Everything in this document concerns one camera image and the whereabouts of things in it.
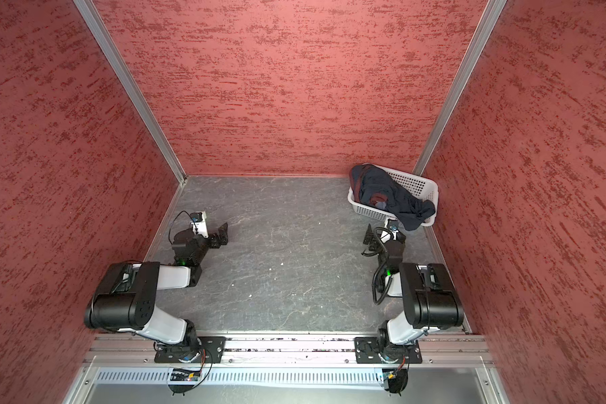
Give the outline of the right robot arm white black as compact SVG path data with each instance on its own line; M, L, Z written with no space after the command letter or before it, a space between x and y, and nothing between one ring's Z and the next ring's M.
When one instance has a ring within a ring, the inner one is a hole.
M359 363L392 365L422 361L418 340L463 325L465 313L448 270L443 264L414 264L404 260L406 236L393 224L368 227L362 252L376 257L371 279L375 305L385 298L402 301L402 312L380 325L374 338L356 338Z

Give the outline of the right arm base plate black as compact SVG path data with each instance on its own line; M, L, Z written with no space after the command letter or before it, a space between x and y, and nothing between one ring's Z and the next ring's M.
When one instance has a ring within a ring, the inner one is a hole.
M355 338L355 358L358 364L417 365L423 357L419 344L395 345L378 338Z

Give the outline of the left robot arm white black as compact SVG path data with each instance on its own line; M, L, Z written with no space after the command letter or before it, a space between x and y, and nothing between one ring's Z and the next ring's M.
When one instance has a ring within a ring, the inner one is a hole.
M200 338L190 320L178 318L156 304L158 291L197 286L201 263L210 249L228 244L228 225L203 234L204 222L179 232L172 242L174 264L121 262L112 264L97 286L84 314L84 324L107 333L131 333L153 341L159 364L216 364L226 341Z

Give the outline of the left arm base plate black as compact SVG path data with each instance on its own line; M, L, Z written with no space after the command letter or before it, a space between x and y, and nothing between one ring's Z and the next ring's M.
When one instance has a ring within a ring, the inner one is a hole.
M226 342L227 338L222 336L203 336L196 339L194 348L184 343L157 343L154 362L178 365L220 364Z

